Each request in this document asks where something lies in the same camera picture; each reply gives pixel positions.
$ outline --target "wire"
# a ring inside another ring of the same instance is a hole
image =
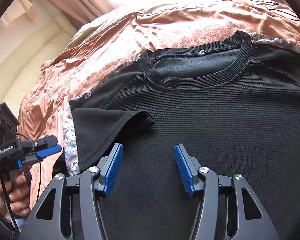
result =
[[[279,3],[276,3],[276,2],[266,2],[265,6],[266,6],[266,9],[268,11],[278,11],[278,12],[282,12],[282,13],[285,13],[285,14],[288,14],[290,16],[293,16],[295,18],[298,18],[296,15],[293,15],[291,13],[287,13],[287,12],[284,12],[284,11],[281,11],[281,10],[278,10],[278,9],[274,9],[274,8],[268,8],[267,7],[267,3],[272,3],[272,5],[280,5]],[[289,20],[292,20],[292,21],[297,21],[297,22],[300,22],[300,20],[295,20],[295,19],[291,19],[291,18],[288,18]]]
[[[24,137],[26,140],[29,140],[29,138],[25,135],[23,135],[22,133],[17,133],[17,135],[21,135],[22,137]]]
[[[40,165],[40,178],[39,178],[39,187],[38,187],[38,194],[37,194],[37,200],[36,200],[36,202],[37,202],[38,199],[39,199],[40,186],[41,186],[41,162],[39,162],[39,165]]]
[[[5,203],[7,204],[6,206],[7,206],[7,209],[8,209],[8,213],[9,213],[10,218],[12,220],[12,223],[14,225],[15,231],[19,235],[20,231],[19,231],[18,225],[16,223],[16,220],[14,219],[14,216],[13,216],[13,213],[12,213],[12,210],[11,210],[11,207],[10,207],[10,201],[9,201],[9,198],[8,198],[6,185],[4,184],[4,178],[3,178],[2,166],[1,166],[1,159],[0,159],[0,182],[1,182],[2,191],[3,191],[3,199],[4,199]]]

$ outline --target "cream leather cushion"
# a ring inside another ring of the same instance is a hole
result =
[[[75,33],[66,18],[59,14],[24,40],[1,64],[0,103],[6,102],[16,117],[22,98],[42,74],[42,63],[63,52]]]

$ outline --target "silver screw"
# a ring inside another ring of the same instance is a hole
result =
[[[97,172],[98,170],[99,170],[99,168],[98,168],[97,166],[92,166],[92,167],[89,168],[89,171],[90,171],[91,173],[95,173],[95,172]]]
[[[200,167],[200,171],[201,171],[202,173],[207,173],[207,172],[209,172],[209,168],[208,168],[208,167],[202,166],[202,167]]]
[[[235,174],[235,175],[234,175],[234,178],[235,178],[236,180],[242,180],[242,179],[243,179],[243,176],[242,176],[241,174]]]
[[[63,174],[62,173],[58,173],[56,176],[54,176],[54,178],[56,180],[61,180],[61,179],[63,179]]]

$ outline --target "wrinkled fabric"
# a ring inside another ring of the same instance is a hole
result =
[[[107,74],[135,60],[145,49],[186,48],[222,41],[236,30],[291,40],[300,46],[300,22],[268,11],[266,1],[182,0],[164,10],[131,12],[120,17],[45,66],[20,104],[18,132],[31,139],[52,134],[63,146],[62,120],[67,102],[96,87]],[[286,9],[281,5],[272,8]],[[50,182],[59,155],[42,162],[40,193]],[[38,191],[38,164],[32,166],[31,173],[32,207]]]

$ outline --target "black shirt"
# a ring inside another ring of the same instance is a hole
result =
[[[280,239],[300,239],[300,54],[243,32],[147,50],[71,108],[80,171],[123,144],[114,191],[101,200],[110,239],[188,239],[196,199],[177,143],[217,174],[242,174]]]

